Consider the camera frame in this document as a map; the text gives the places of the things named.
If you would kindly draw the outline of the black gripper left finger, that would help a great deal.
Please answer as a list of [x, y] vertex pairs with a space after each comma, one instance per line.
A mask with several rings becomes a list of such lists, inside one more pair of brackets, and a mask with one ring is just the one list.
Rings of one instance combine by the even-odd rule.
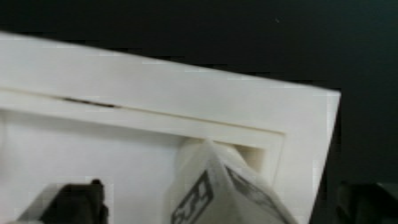
[[104, 186], [97, 179], [63, 185], [39, 221], [42, 224], [108, 224]]

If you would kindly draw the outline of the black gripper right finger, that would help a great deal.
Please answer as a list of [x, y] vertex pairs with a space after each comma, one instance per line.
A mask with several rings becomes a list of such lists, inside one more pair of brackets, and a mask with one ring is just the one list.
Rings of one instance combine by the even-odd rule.
[[341, 183], [332, 224], [398, 224], [398, 183]]

